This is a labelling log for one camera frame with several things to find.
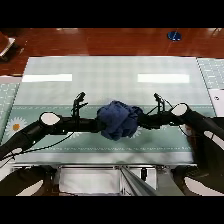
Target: dark blue fabric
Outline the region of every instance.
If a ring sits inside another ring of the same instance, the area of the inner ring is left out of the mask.
[[[143,111],[139,107],[112,101],[97,111],[97,118],[107,125],[101,134],[105,138],[115,141],[121,137],[132,137],[137,130],[137,118],[140,113]]]

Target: brown wooden surface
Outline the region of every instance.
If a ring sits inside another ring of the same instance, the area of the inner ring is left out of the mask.
[[[170,31],[182,40],[172,42]],[[0,61],[0,75],[22,74],[31,56],[147,55],[224,58],[222,28],[1,28],[20,46]]]

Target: blue cloth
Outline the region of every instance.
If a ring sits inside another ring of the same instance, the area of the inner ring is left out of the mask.
[[[101,107],[97,111],[97,118],[107,125],[101,131],[102,136],[115,141],[121,137],[132,137],[138,128],[137,118],[140,113],[143,113],[141,108],[119,101]]]

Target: flower center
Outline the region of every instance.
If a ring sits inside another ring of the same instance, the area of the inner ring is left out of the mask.
[[[19,128],[20,128],[19,124],[14,124],[12,127],[13,131],[18,131]]]

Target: red object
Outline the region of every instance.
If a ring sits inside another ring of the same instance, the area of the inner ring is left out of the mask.
[[[9,38],[0,32],[0,52],[2,52],[9,43]]]

